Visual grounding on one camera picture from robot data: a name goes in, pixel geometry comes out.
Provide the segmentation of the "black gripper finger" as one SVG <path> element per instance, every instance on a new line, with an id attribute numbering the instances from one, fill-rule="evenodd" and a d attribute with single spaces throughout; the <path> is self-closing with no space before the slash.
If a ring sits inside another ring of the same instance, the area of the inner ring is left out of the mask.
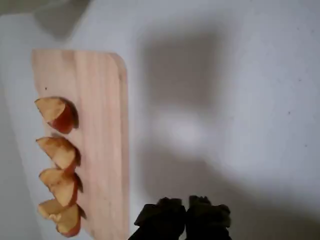
<path id="1" fill-rule="evenodd" d="M 180 198 L 164 197 L 145 204 L 134 225 L 130 240 L 178 240 L 185 230 L 186 208 Z"/>
<path id="2" fill-rule="evenodd" d="M 231 210 L 213 205 L 207 196 L 191 195 L 186 212 L 187 240 L 230 240 Z"/>

